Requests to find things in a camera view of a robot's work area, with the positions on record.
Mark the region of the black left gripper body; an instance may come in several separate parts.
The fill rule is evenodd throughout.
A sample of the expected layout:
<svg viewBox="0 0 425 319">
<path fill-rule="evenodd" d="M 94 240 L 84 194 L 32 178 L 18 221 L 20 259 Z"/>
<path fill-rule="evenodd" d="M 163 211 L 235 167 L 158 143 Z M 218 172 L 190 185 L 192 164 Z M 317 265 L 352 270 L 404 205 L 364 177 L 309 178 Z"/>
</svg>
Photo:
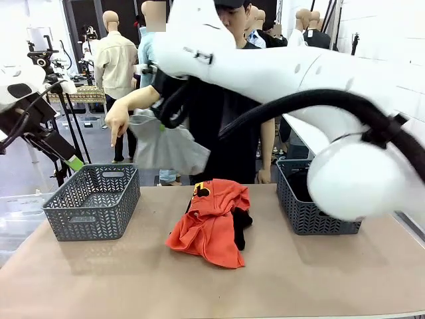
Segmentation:
<svg viewBox="0 0 425 319">
<path fill-rule="evenodd" d="M 62 161 L 71 163 L 77 158 L 76 150 L 54 128 L 46 128 L 56 112 L 39 94 L 15 93 L 16 135 L 24 138 L 35 148 Z"/>
</svg>

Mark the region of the person's right hand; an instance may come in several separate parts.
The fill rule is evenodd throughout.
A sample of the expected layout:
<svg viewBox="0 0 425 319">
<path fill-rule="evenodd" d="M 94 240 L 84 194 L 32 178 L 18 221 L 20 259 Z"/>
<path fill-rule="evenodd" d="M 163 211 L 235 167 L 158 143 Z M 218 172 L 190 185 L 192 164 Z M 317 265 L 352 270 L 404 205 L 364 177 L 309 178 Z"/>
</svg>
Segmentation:
<svg viewBox="0 0 425 319">
<path fill-rule="evenodd" d="M 122 137 L 129 124 L 129 102 L 126 97 L 116 100 L 105 117 L 106 126 L 111 130 L 110 146 L 116 146 L 118 138 Z"/>
</svg>

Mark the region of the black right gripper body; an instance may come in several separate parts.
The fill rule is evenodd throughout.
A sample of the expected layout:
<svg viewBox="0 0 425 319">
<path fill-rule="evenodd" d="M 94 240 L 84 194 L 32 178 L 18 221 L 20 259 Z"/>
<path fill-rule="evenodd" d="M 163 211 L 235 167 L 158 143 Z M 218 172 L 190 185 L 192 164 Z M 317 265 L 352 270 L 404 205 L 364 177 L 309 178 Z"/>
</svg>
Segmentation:
<svg viewBox="0 0 425 319">
<path fill-rule="evenodd" d="M 165 74 L 162 70 L 156 72 L 152 87 L 160 95 L 160 101 L 155 108 L 160 112 L 163 104 L 181 87 L 181 80 Z"/>
</svg>

